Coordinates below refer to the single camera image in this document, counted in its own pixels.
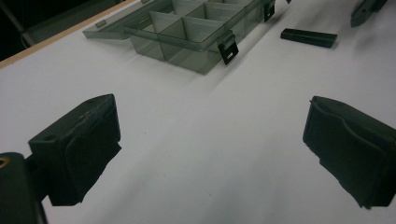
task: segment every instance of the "white table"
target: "white table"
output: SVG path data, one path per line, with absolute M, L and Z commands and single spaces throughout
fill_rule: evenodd
M 114 93 L 122 150 L 82 204 L 44 200 L 51 224 L 395 223 L 396 202 L 359 208 L 302 140 L 314 95 L 396 127 L 396 2 L 350 28 L 355 5 L 277 0 L 206 76 L 82 28 L 0 70 L 0 152 L 27 157 L 56 119 Z M 285 28 L 338 34 L 337 46 L 280 39 Z

